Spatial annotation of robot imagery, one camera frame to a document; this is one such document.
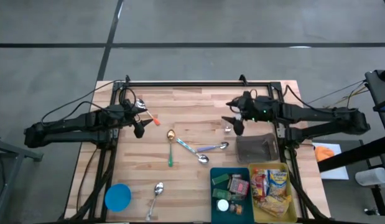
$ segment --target orange cloth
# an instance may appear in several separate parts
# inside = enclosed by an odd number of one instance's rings
[[[327,147],[323,147],[323,146],[315,147],[315,158],[317,158],[317,162],[322,161],[324,159],[328,159],[334,155],[335,153]]]

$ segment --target blue plastic lid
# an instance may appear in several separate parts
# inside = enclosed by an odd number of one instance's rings
[[[131,191],[127,185],[115,184],[105,195],[105,205],[112,212],[121,212],[130,203]]]

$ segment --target wooden table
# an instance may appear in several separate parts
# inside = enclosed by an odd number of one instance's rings
[[[282,88],[289,85],[299,94],[297,82],[282,80]],[[97,87],[107,82],[98,82]],[[164,192],[156,201],[152,222],[210,222],[210,178],[212,167],[241,167],[236,161],[235,139],[233,133],[225,133],[221,116],[232,116],[225,105],[244,90],[256,89],[259,95],[268,95],[264,87],[134,87],[138,98],[142,98],[149,111],[159,119],[160,126],[153,122],[146,126],[144,137],[137,139],[131,128],[125,127],[119,132],[118,151],[113,173],[113,184],[124,183],[132,191],[132,201],[128,208],[120,213],[108,211],[107,221],[143,222],[154,198],[154,186],[164,183]],[[108,106],[112,85],[95,92],[93,102]],[[290,93],[285,102],[301,106]],[[142,114],[141,119],[149,118]],[[307,126],[306,122],[296,124]],[[228,141],[227,150],[215,149],[205,154],[210,158],[206,166],[198,163],[197,158],[177,142],[172,145],[174,166],[169,167],[169,142],[166,133],[173,129],[177,138],[193,148],[218,144]],[[244,136],[273,133],[271,123],[246,122]],[[81,178],[86,169],[95,145],[83,143],[78,158],[75,176],[65,212],[65,218],[76,212],[76,199]],[[91,193],[94,185],[99,153],[95,154],[83,184],[80,205]],[[320,211],[330,216],[325,191],[323,189],[317,162],[312,146],[303,146],[297,150],[297,161],[302,179],[302,186],[312,202]],[[103,191],[97,204],[96,215],[100,215]],[[298,215],[297,195],[294,201]]]

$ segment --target metal spoon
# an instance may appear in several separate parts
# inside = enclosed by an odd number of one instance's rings
[[[141,109],[147,109],[147,107],[145,106],[145,103],[144,103],[144,101],[142,100],[142,99],[137,99],[136,100],[136,106],[138,107],[138,108],[141,108]],[[154,123],[157,125],[157,126],[159,126],[160,125],[160,122],[159,122],[159,120],[158,119],[156,119],[149,111],[146,111],[147,112],[147,114],[154,120]]]
[[[193,150],[189,145],[187,145],[185,142],[183,142],[181,139],[177,139],[177,142],[180,143],[182,146],[187,148],[190,152],[194,153],[198,157],[198,161],[201,164],[207,164],[209,162],[209,158],[203,154],[198,154],[195,150]]]
[[[149,209],[148,213],[147,213],[147,216],[145,217],[145,220],[146,221],[150,221],[151,220],[151,215],[152,215],[152,211],[154,209],[154,205],[155,205],[155,202],[156,202],[156,197],[158,195],[160,195],[162,192],[163,192],[163,183],[162,182],[159,182],[156,186],[155,186],[155,189],[154,189],[154,192],[155,192],[155,197],[154,197],[154,201],[152,202],[152,205],[151,205],[151,208]]]
[[[206,147],[200,147],[197,149],[198,152],[203,152],[203,151],[207,151],[207,150],[210,150],[210,149],[215,149],[215,148],[220,148],[220,149],[225,149],[229,146],[229,143],[228,142],[222,142],[221,144],[217,145],[217,146],[206,146]]]
[[[173,155],[172,155],[172,140],[175,137],[175,132],[173,129],[170,129],[169,132],[167,132],[167,139],[169,140],[170,143],[170,153],[169,153],[169,167],[173,166]]]

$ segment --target green handle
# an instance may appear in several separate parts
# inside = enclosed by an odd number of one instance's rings
[[[169,167],[173,166],[172,142],[170,142]]]

